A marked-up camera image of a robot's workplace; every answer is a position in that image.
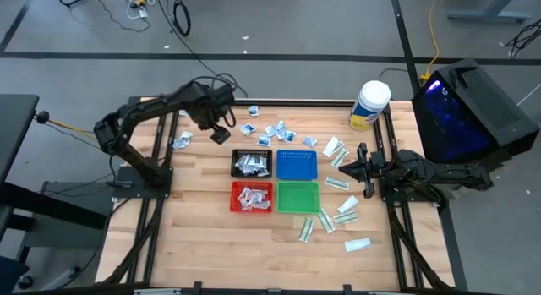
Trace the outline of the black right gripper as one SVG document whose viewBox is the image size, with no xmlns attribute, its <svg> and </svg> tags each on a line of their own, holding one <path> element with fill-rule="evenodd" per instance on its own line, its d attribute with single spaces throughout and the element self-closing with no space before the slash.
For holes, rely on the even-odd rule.
<svg viewBox="0 0 541 295">
<path fill-rule="evenodd" d="M 375 194 L 372 178 L 382 178 L 385 176 L 387 161 L 381 153 L 371 153 L 369 162 L 367 160 L 368 147 L 365 143 L 360 143 L 357 148 L 358 159 L 355 162 L 339 167 L 342 173 L 355 179 L 358 183 L 364 184 L 364 198 L 372 198 Z"/>
</svg>

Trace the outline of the black plastic basket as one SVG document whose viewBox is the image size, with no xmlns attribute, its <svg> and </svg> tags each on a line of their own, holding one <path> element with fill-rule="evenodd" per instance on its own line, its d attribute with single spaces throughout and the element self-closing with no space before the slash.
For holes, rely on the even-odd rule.
<svg viewBox="0 0 541 295">
<path fill-rule="evenodd" d="M 258 171 L 253 175 L 244 176 L 243 169 L 236 167 L 235 164 L 241 156 L 256 156 L 256 157 L 265 157 L 267 159 L 267 170 L 269 176 L 259 177 Z M 232 151 L 232 162 L 231 162 L 231 176 L 235 178 L 270 178 L 272 175 L 272 151 L 271 150 L 233 150 Z"/>
</svg>

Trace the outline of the white bandage wrapper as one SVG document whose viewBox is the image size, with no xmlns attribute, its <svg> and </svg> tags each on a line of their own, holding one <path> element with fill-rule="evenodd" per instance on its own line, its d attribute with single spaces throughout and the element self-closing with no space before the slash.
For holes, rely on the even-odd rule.
<svg viewBox="0 0 541 295">
<path fill-rule="evenodd" d="M 345 250 L 350 253 L 366 249 L 371 246 L 370 238 L 361 238 L 345 242 Z"/>
<path fill-rule="evenodd" d="M 335 148 L 338 146 L 338 144 L 339 139 L 335 136 L 331 137 L 323 150 L 323 154 L 327 157 L 330 157 L 334 153 Z"/>
<path fill-rule="evenodd" d="M 343 213 L 351 210 L 357 204 L 358 204 L 358 199 L 355 196 L 351 195 L 336 210 L 340 214 L 343 214 Z"/>
</svg>

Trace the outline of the blue plastic basket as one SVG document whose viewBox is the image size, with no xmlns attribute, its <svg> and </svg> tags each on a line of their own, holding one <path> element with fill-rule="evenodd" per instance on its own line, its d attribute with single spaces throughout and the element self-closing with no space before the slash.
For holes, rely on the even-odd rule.
<svg viewBox="0 0 541 295">
<path fill-rule="evenodd" d="M 278 150 L 276 176 L 282 180 L 317 179 L 317 153 L 314 150 Z"/>
</svg>

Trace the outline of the green plastic basket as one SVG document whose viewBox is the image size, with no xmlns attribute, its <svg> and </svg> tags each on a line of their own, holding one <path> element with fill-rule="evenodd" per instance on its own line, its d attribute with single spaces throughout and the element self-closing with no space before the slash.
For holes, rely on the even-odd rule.
<svg viewBox="0 0 541 295">
<path fill-rule="evenodd" d="M 281 213 L 316 214 L 320 210 L 319 185 L 315 182 L 279 182 L 276 210 Z"/>
</svg>

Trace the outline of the red plastic basket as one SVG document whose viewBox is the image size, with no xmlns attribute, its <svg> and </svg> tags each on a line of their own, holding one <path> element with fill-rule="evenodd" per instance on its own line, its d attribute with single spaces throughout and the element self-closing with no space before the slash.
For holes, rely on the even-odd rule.
<svg viewBox="0 0 541 295">
<path fill-rule="evenodd" d="M 237 200 L 237 197 L 241 194 L 244 188 L 250 188 L 251 190 L 252 189 L 267 190 L 268 194 L 265 196 L 265 199 L 263 201 L 269 200 L 270 208 L 267 210 L 253 208 L 251 211 L 242 211 L 241 202 Z M 232 188 L 231 188 L 230 211 L 237 212 L 237 213 L 271 213 L 272 206 L 273 206 L 273 202 L 272 202 L 273 190 L 274 190 L 274 185 L 273 183 L 269 183 L 269 182 L 234 181 L 232 182 Z"/>
</svg>

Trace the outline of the white-lidded wipes canister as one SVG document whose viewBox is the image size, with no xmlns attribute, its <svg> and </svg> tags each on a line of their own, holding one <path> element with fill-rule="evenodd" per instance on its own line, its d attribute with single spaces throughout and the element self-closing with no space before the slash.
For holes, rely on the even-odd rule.
<svg viewBox="0 0 541 295">
<path fill-rule="evenodd" d="M 357 131 L 368 130 L 391 100 L 388 84 L 379 80 L 366 82 L 349 115 L 350 126 Z"/>
</svg>

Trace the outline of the black blue-lit computer tower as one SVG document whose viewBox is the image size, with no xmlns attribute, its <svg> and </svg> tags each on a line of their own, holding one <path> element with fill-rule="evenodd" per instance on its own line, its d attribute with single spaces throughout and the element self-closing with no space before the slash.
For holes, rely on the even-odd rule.
<svg viewBox="0 0 541 295">
<path fill-rule="evenodd" d="M 412 98 L 424 156 L 499 165 L 531 150 L 539 126 L 472 58 L 440 68 Z"/>
</svg>

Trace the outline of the silver aluminium bar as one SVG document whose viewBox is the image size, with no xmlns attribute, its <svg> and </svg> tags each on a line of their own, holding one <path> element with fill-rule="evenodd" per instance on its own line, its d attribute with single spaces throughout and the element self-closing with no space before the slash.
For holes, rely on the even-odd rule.
<svg viewBox="0 0 541 295">
<path fill-rule="evenodd" d="M 181 288 L 136 289 L 133 295 L 182 295 Z"/>
</svg>

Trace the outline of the dark grey desk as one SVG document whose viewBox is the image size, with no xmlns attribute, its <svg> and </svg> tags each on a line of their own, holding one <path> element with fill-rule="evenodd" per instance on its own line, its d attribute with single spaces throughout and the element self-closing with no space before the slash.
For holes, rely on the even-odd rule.
<svg viewBox="0 0 541 295">
<path fill-rule="evenodd" d="M 37 95 L 0 94 L 0 184 L 13 165 L 38 101 Z"/>
</svg>

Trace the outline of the grey desk leg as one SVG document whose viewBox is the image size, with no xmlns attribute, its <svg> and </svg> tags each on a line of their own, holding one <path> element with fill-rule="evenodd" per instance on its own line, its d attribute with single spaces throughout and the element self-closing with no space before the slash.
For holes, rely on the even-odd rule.
<svg viewBox="0 0 541 295">
<path fill-rule="evenodd" d="M 511 22 L 523 23 L 532 18 L 529 13 L 505 11 L 512 0 L 493 0 L 487 8 L 481 10 L 459 9 L 450 11 L 448 19 L 476 22 Z"/>
</svg>

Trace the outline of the dark chair base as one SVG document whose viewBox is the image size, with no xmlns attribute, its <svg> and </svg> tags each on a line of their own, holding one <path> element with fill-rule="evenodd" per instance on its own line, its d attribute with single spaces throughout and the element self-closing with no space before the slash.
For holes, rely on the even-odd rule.
<svg viewBox="0 0 541 295">
<path fill-rule="evenodd" d="M 14 259 L 0 256 L 0 295 L 9 295 L 18 286 L 25 290 L 33 286 L 33 278 L 26 273 L 30 268 Z"/>
</svg>

